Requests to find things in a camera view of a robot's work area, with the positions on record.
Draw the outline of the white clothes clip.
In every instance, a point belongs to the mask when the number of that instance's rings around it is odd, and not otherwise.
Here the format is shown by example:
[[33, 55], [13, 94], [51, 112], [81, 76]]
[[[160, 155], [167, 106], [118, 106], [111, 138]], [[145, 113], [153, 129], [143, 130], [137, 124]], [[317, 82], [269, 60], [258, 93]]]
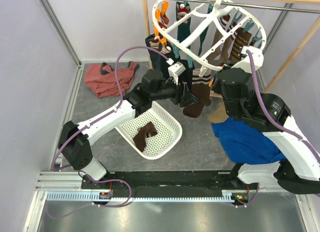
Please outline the white clothes clip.
[[210, 69], [208, 69], [208, 68], [201, 68], [200, 70], [199, 70], [199, 74], [198, 74], [198, 76], [199, 77], [204, 77], [204, 78], [210, 78], [211, 77], [211, 70]]

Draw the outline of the wooden clothes rack frame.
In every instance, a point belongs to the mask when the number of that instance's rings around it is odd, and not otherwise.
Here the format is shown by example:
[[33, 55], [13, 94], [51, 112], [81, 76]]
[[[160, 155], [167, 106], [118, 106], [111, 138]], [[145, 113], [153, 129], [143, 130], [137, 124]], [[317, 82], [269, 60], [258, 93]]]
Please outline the wooden clothes rack frame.
[[[302, 1], [291, 0], [279, 7], [320, 10], [320, 0], [311, 0], [311, 5], [303, 4]], [[168, 1], [168, 26], [176, 21], [176, 2]], [[252, 52], [265, 93], [281, 97], [295, 116], [301, 116], [303, 110], [315, 114], [320, 107], [320, 14], [255, 8], [246, 10], [262, 24], [267, 41], [263, 50], [247, 47], [241, 56], [242, 61], [237, 62], [236, 67], [249, 71], [248, 51]], [[257, 31], [257, 26], [249, 30], [252, 36]], [[215, 33], [216, 27], [212, 24], [202, 45], [203, 52], [211, 48]], [[199, 46], [200, 41], [197, 39], [190, 50], [198, 53]], [[219, 58], [220, 55], [211, 55], [208, 60], [218, 66]]]

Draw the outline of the navy santa sock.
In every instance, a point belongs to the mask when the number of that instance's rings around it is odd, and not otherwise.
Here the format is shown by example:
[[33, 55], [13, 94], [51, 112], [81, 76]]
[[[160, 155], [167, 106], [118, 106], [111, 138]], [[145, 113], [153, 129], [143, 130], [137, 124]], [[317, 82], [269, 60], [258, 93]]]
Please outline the navy santa sock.
[[[156, 51], [161, 51], [160, 42], [158, 39], [155, 39], [155, 35], [151, 34], [145, 39], [145, 44], [147, 47], [153, 48]], [[155, 51], [149, 50], [149, 57], [151, 60], [152, 67], [154, 69], [161, 69], [162, 57]]]
[[161, 59], [160, 70], [163, 73], [168, 73], [168, 67], [177, 62], [173, 49], [168, 50], [168, 48], [169, 48], [168, 46], [167, 47], [162, 46], [160, 49], [160, 52], [165, 57], [167, 57], [167, 59], [165, 59], [164, 57], [160, 56], [160, 59]]

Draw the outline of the tan ribbed sock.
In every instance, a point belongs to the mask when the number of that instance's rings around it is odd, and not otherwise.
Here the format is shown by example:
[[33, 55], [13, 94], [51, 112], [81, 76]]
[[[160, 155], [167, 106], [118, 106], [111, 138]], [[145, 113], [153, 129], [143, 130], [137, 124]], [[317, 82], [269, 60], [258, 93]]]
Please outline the tan ribbed sock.
[[215, 112], [213, 112], [210, 116], [208, 116], [207, 119], [211, 123], [218, 124], [218, 123], [225, 122], [228, 118], [229, 116], [226, 113], [225, 106], [221, 104]]

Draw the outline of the blue towel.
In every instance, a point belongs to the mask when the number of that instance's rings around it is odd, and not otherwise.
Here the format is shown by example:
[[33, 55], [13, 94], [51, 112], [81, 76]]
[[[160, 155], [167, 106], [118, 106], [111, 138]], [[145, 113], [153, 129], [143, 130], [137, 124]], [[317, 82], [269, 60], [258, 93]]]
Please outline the blue towel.
[[212, 130], [234, 163], [259, 165], [286, 158], [274, 142], [243, 121], [229, 117], [222, 123], [212, 123]]

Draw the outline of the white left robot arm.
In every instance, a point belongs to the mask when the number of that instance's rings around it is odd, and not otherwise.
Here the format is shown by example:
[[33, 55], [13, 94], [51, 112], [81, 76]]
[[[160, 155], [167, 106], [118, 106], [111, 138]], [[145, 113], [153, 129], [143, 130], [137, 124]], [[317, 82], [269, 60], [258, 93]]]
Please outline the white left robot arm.
[[165, 79], [160, 70], [150, 69], [118, 104], [78, 124], [66, 122], [59, 138], [59, 153], [74, 170], [85, 172], [99, 189], [106, 188], [110, 183], [108, 171], [94, 158], [91, 146], [110, 130], [147, 112], [154, 101], [164, 99], [179, 107], [198, 102], [188, 84], [179, 81], [176, 74]]

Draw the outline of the tan brown-striped sock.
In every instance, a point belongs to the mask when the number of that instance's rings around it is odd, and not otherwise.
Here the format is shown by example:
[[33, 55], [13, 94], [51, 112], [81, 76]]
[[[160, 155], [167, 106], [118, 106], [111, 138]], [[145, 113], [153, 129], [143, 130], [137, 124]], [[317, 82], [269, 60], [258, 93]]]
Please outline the tan brown-striped sock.
[[244, 46], [248, 46], [252, 34], [248, 31], [244, 31], [241, 27], [238, 31], [236, 38], [234, 39], [233, 46], [230, 52], [229, 61], [239, 62], [241, 60], [241, 51]]

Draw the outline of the teal reindeer sock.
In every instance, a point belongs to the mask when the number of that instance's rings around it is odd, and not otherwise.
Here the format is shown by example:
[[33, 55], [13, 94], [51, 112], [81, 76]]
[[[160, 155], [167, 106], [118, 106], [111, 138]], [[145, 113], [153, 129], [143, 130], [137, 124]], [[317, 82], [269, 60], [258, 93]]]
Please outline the teal reindeer sock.
[[[183, 17], [185, 17], [188, 13], [190, 13], [191, 7], [188, 2], [176, 2], [175, 8], [175, 16], [176, 20], [179, 21]], [[184, 41], [191, 34], [190, 30], [191, 18], [184, 20], [177, 28], [177, 39], [179, 42]]]

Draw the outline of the teal plain sock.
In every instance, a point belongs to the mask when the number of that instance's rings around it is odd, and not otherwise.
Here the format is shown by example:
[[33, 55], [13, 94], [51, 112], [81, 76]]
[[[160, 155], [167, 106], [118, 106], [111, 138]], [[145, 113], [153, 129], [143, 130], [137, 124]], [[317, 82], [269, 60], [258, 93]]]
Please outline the teal plain sock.
[[[208, 5], [208, 8], [207, 8], [207, 14], [211, 13], [213, 10], [213, 5], [212, 4], [209, 4]], [[201, 55], [202, 53], [202, 50], [203, 50], [203, 42], [205, 40], [205, 37], [207, 35], [207, 32], [208, 32], [208, 26], [205, 28], [205, 30], [200, 34], [200, 44], [199, 44], [199, 50], [198, 50], [198, 56]]]

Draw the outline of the brown striped-cuff sock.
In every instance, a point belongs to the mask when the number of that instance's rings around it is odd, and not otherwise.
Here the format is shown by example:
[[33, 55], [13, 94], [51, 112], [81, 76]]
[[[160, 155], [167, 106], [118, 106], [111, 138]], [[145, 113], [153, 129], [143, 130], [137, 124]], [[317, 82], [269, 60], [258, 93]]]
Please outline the brown striped-cuff sock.
[[138, 128], [138, 133], [133, 137], [136, 148], [140, 152], [143, 152], [147, 146], [146, 139], [157, 134], [158, 132], [152, 122], [148, 122], [143, 127]]
[[207, 70], [203, 76], [200, 76], [200, 69], [194, 69], [192, 72], [191, 93], [198, 99], [198, 103], [187, 106], [183, 109], [183, 114], [191, 118], [197, 118], [201, 115], [203, 108], [211, 105], [209, 83], [211, 81], [211, 70]]

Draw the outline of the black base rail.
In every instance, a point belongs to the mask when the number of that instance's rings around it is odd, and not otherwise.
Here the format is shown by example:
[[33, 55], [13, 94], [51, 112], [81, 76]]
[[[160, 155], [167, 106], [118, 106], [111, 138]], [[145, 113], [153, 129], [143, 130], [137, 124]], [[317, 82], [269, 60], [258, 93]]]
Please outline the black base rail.
[[140, 171], [110, 172], [103, 180], [123, 180], [131, 196], [173, 197], [222, 195], [223, 190], [256, 190], [257, 183], [246, 185], [231, 171]]

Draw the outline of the white perforated laundry basket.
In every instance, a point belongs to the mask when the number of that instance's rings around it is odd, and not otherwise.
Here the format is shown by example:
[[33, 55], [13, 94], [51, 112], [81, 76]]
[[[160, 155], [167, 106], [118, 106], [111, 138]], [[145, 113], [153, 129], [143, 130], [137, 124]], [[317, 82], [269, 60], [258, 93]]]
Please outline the white perforated laundry basket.
[[[149, 126], [152, 130], [144, 137], [145, 147], [141, 151], [134, 138], [140, 129]], [[143, 115], [122, 123], [116, 130], [143, 158], [156, 160], [169, 152], [182, 137], [180, 123], [157, 102]]]

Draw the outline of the white round clip hanger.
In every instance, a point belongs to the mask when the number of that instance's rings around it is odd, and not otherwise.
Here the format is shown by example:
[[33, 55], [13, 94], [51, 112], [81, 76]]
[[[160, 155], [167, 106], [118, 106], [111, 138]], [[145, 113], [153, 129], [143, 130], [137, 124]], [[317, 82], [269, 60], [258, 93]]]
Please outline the white round clip hanger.
[[[258, 31], [245, 41], [239, 48], [238, 62], [245, 54], [247, 47], [263, 50], [266, 46], [266, 32], [259, 20], [246, 9], [252, 7], [231, 0], [205, 0], [202, 4], [190, 8], [190, 0], [178, 0], [175, 7], [176, 21], [168, 26], [165, 15], [169, 0], [157, 0], [152, 9], [152, 21], [155, 40], [161, 44], [165, 52], [173, 52], [176, 57], [183, 52], [187, 55], [188, 62], [194, 61], [201, 64], [202, 68], [218, 70], [212, 65], [209, 56], [226, 56], [229, 42], [234, 41], [241, 33], [249, 34], [253, 26]], [[204, 43], [210, 25], [215, 25], [216, 31], [211, 48], [203, 52], [200, 47], [198, 53], [190, 50], [191, 45], [198, 39]]]

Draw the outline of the metal hanging rod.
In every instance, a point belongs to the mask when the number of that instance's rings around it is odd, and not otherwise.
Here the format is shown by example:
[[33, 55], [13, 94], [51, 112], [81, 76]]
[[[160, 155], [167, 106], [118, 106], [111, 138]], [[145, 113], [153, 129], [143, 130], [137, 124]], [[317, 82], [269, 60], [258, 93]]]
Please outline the metal hanging rod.
[[[187, 1], [187, 2], [196, 2], [196, 3], [215, 3], [213, 0], [174, 0], [174, 1]], [[253, 4], [244, 4], [244, 3], [235, 3], [235, 2], [221, 2], [221, 5], [230, 5], [235, 7], [246, 7], [246, 8], [255, 8], [255, 9], [267, 9], [275, 11], [287, 11], [287, 12], [301, 12], [301, 13], [312, 13], [319, 14], [319, 10], [315, 9], [299, 9], [293, 7], [276, 7], [276, 6], [265, 6], [265, 5], [253, 5]]]

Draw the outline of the pink red shirt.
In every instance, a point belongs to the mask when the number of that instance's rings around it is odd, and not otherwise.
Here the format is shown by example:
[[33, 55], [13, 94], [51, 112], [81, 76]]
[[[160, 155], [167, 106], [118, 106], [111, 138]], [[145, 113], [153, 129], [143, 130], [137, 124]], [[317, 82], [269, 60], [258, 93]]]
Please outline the pink red shirt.
[[[130, 89], [140, 65], [130, 61], [127, 67], [117, 69], [122, 93]], [[84, 75], [84, 84], [97, 98], [120, 96], [115, 70], [106, 62], [90, 65]]]

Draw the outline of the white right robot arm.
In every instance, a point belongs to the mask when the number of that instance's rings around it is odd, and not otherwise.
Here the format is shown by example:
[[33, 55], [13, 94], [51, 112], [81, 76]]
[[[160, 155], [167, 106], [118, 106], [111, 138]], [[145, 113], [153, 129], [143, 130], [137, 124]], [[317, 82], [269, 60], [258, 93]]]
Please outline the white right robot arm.
[[213, 90], [222, 95], [210, 122], [214, 135], [234, 162], [229, 183], [279, 185], [298, 195], [319, 194], [320, 155], [303, 138], [290, 109], [277, 95], [261, 93], [255, 74], [223, 68]]

